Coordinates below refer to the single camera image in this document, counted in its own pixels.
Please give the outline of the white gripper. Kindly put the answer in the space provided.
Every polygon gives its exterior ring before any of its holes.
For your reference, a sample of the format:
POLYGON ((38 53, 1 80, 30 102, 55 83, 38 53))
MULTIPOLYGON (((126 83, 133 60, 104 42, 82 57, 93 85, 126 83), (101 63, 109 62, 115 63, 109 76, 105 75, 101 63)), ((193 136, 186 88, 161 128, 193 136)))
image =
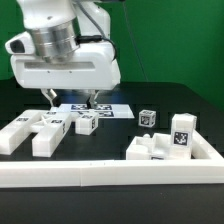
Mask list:
POLYGON ((69 62, 51 64, 34 55, 13 55, 11 65, 23 88, 42 89, 52 107, 60 106, 53 89, 90 90, 87 107, 97 106, 98 90, 112 90, 120 83, 118 63, 108 42, 81 44, 69 62))

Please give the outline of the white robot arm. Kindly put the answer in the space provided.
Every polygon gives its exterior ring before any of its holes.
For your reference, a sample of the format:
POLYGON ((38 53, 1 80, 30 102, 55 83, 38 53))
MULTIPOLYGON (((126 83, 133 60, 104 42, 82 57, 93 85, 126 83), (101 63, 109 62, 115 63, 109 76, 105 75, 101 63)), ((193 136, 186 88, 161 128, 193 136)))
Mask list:
POLYGON ((110 16, 98 6, 115 0, 17 0, 26 31, 9 40, 11 66, 24 88, 39 89, 52 105, 57 89, 90 94, 120 83, 110 16))

